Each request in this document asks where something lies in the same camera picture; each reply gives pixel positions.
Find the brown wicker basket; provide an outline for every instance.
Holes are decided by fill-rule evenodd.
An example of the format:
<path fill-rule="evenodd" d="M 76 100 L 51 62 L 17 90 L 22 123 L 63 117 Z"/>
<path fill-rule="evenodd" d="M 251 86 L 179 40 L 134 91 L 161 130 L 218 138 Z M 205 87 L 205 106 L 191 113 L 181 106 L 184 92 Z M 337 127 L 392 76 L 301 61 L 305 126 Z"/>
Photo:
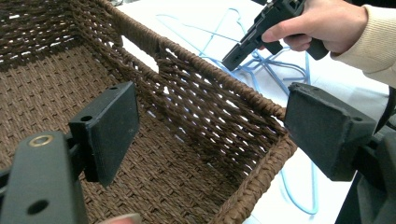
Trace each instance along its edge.
<path fill-rule="evenodd" d="M 105 0 L 0 0 L 0 168 L 23 138 L 68 132 L 81 108 L 127 80 L 141 129 L 109 188 L 82 181 L 90 222 L 243 222 L 296 149 L 284 108 Z"/>

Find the hand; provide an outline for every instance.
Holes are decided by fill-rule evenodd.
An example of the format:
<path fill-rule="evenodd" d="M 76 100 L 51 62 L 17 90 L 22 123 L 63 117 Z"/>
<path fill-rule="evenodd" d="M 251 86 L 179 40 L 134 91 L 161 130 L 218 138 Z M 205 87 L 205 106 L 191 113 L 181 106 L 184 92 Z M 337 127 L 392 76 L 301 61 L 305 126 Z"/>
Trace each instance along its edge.
<path fill-rule="evenodd" d="M 142 218 L 139 214 L 128 214 L 119 217 L 113 217 L 99 224 L 141 224 Z"/>
<path fill-rule="evenodd" d="M 306 0 L 301 16 L 271 27 L 262 34 L 262 41 L 284 38 L 291 49 L 304 51 L 314 37 L 322 40 L 328 51 L 341 54 L 359 40 L 367 21 L 364 7 L 343 0 Z"/>

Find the trigger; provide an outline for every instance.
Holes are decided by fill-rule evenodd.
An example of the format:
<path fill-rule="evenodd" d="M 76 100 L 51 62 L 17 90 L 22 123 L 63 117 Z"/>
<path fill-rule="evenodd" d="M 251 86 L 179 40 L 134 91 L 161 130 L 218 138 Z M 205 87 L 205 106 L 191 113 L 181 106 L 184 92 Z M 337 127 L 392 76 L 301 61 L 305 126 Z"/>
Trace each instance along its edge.
<path fill-rule="evenodd" d="M 271 43 L 263 43 L 266 49 L 268 49 L 273 55 L 278 54 L 282 49 L 282 45 L 279 41 L 271 42 Z"/>

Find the screw hole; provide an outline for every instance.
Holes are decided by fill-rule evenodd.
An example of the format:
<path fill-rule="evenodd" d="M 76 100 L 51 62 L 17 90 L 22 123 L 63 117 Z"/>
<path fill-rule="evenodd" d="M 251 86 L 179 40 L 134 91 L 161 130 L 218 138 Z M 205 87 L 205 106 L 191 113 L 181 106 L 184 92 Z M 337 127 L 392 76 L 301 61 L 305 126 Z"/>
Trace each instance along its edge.
<path fill-rule="evenodd" d="M 47 200 L 39 200 L 29 206 L 29 208 L 27 209 L 27 214 L 30 216 L 38 214 L 46 209 L 48 206 L 49 202 Z"/>
<path fill-rule="evenodd" d="M 89 121 L 91 119 L 92 119 L 92 116 L 85 116 L 85 117 L 82 117 L 80 120 L 81 121 Z"/>

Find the wicker basket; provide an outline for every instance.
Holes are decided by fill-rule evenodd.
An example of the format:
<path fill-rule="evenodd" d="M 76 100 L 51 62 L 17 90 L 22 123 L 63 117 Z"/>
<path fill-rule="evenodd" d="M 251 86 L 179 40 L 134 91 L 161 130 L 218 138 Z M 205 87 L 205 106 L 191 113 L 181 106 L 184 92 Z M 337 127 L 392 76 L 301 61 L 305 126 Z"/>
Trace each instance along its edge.
<path fill-rule="evenodd" d="M 104 0 L 0 0 L 0 168 L 23 138 L 68 132 L 81 108 L 127 80 L 141 129 L 109 188 L 82 181 L 90 222 L 243 222 L 296 149 L 278 122 L 284 108 Z"/>

